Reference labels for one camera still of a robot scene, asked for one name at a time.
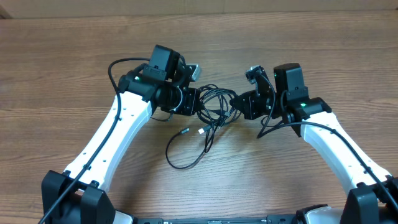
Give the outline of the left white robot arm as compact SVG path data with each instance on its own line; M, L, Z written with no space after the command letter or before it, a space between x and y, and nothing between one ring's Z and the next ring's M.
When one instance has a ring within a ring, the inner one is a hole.
M62 173L48 171L42 181L41 223L134 223L108 197L113 175L135 135L157 108L191 116L199 91L189 84L201 68L187 64L178 52L156 45L150 58L112 85L114 102L84 150Z

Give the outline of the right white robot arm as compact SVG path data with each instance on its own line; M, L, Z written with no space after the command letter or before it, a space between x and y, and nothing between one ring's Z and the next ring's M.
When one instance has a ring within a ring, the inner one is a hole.
M275 126L264 122L257 136L291 127L319 153L346 194L342 209L313 205L293 215L267 216L266 223L397 223L397 177L352 140L323 99L309 96L299 63L274 67L274 83L260 65L245 76L255 89L234 97L231 106L248 120L281 118Z

